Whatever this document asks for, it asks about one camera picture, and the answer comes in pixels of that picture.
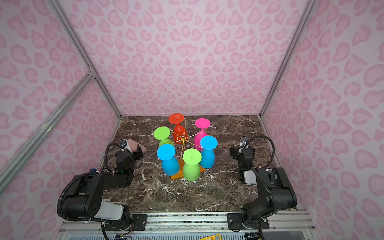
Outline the magenta wine glass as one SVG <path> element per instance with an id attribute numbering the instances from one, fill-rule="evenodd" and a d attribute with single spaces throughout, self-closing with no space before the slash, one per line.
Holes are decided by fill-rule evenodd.
<path id="1" fill-rule="evenodd" d="M 211 122 L 208 119 L 200 118 L 195 121 L 196 127 L 198 127 L 200 130 L 195 135 L 194 138 L 194 147 L 198 151 L 201 151 L 203 148 L 201 147 L 200 141 L 203 137 L 207 136 L 206 129 L 211 125 Z"/>

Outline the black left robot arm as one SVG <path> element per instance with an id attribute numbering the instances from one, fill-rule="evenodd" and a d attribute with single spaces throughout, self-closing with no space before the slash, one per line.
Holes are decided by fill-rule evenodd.
<path id="1" fill-rule="evenodd" d="M 135 151 L 116 154 L 117 167 L 112 172 L 88 172 L 76 175 L 63 189 L 57 203 L 59 217 L 70 222 L 99 222 L 102 230 L 132 230 L 134 220 L 128 207 L 103 200 L 105 190 L 127 188 L 134 178 L 135 161 L 144 156 Z"/>

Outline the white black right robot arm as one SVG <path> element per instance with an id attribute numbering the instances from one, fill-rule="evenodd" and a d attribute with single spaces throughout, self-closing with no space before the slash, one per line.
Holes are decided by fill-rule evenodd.
<path id="1" fill-rule="evenodd" d="M 229 230 L 267 230 L 268 217 L 278 211 L 294 209 L 297 206 L 296 193 L 283 168 L 255 168 L 254 152 L 250 147 L 231 147 L 230 156 L 238 161 L 242 183 L 256 184 L 258 196 L 244 204 L 240 213 L 227 214 Z"/>

